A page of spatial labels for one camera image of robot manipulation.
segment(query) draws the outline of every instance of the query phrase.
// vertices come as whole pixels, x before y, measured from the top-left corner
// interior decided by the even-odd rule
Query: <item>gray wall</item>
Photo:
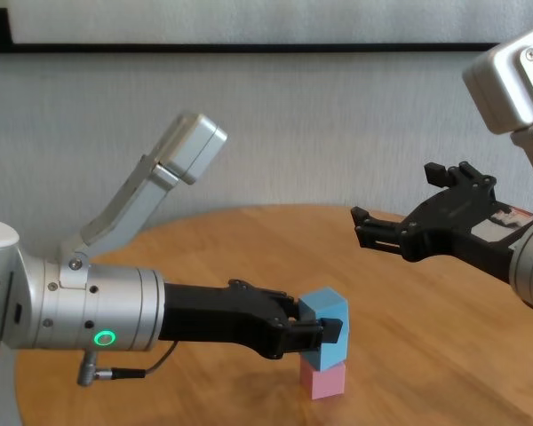
[[[16,43],[491,43],[533,28],[533,0],[148,4],[8,0],[8,12]]]
[[[533,210],[533,171],[476,113],[473,54],[0,56],[0,220],[35,253],[97,215],[181,109],[230,136],[150,225],[238,205],[312,202],[410,212],[423,164],[468,160]],[[17,423],[12,355],[0,425]]]

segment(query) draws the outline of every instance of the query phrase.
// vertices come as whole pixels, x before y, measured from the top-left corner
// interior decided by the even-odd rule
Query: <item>sticker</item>
[[[509,237],[523,226],[533,222],[533,215],[528,211],[511,207],[509,213],[499,210],[490,218],[481,221],[472,228],[472,235],[486,242],[497,242]]]

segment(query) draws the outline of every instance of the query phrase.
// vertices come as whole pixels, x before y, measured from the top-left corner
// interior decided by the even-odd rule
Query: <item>wooden table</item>
[[[80,352],[22,351],[28,426],[533,425],[533,311],[456,259],[409,264],[359,248],[346,208],[220,211],[152,229],[100,261],[177,283],[335,288],[351,312],[346,394],[313,402],[297,354],[271,361],[229,344],[181,343],[144,381],[88,389],[76,386]],[[147,367],[166,347],[104,353],[100,364]]]

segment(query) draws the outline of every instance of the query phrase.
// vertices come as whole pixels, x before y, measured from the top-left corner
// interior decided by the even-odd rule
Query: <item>metal bracket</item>
[[[533,30],[482,54],[463,78],[488,129],[511,132],[533,167]]]
[[[102,213],[59,250],[60,285],[85,289],[89,259],[130,242],[180,180],[192,185],[227,141],[227,134],[201,114],[181,114]]]

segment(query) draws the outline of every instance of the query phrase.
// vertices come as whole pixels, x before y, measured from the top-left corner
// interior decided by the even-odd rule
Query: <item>stacked blocks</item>
[[[343,322],[337,343],[322,343],[319,351],[300,354],[300,383],[312,399],[344,393],[349,338],[347,300],[331,288],[323,288],[300,297],[298,308],[301,320],[332,318]]]

